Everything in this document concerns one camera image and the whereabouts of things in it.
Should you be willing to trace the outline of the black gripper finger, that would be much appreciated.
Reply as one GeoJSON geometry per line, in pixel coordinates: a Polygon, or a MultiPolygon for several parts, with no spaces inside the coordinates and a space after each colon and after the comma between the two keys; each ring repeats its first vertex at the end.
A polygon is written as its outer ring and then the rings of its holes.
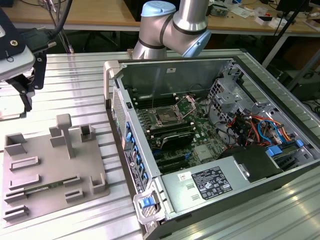
{"type": "Polygon", "coordinates": [[[32,97],[35,95],[35,90],[41,90],[44,87],[46,66],[47,54],[37,53],[30,77],[20,74],[5,81],[19,92],[25,112],[32,110],[32,97]]]}

